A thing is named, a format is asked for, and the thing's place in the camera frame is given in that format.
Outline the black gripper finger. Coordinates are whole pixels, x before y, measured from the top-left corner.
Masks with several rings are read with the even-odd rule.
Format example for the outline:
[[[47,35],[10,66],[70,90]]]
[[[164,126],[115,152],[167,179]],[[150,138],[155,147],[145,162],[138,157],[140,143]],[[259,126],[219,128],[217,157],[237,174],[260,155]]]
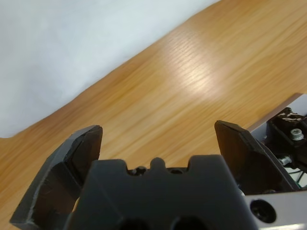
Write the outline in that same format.
[[[244,194],[292,191],[291,177],[249,131],[221,120],[214,128],[220,153]]]
[[[44,162],[10,223],[17,228],[64,228],[99,158],[103,129],[93,125],[73,133]]]

